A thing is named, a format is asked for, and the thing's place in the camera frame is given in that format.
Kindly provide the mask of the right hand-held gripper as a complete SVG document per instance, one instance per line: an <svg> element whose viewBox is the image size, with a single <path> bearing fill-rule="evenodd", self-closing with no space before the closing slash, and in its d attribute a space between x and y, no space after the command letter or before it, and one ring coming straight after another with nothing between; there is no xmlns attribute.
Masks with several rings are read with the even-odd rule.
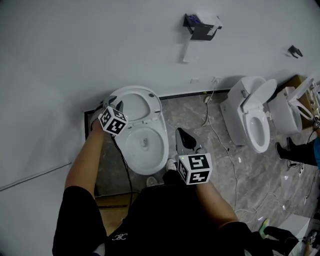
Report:
<svg viewBox="0 0 320 256"><path fill-rule="evenodd" d="M209 181L213 165L211 154L204 144L197 143L193 133L178 127L175 130L177 171L186 185Z"/></svg>

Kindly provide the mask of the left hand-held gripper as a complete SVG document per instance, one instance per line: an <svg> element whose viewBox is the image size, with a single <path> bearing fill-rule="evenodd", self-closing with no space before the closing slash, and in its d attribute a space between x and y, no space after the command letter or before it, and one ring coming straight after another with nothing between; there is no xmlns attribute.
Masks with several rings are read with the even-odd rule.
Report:
<svg viewBox="0 0 320 256"><path fill-rule="evenodd" d="M103 112L98 115L102 129L113 136L118 136L127 126L128 120L123 113L124 103L117 103L117 96L108 96L102 103Z"/></svg>

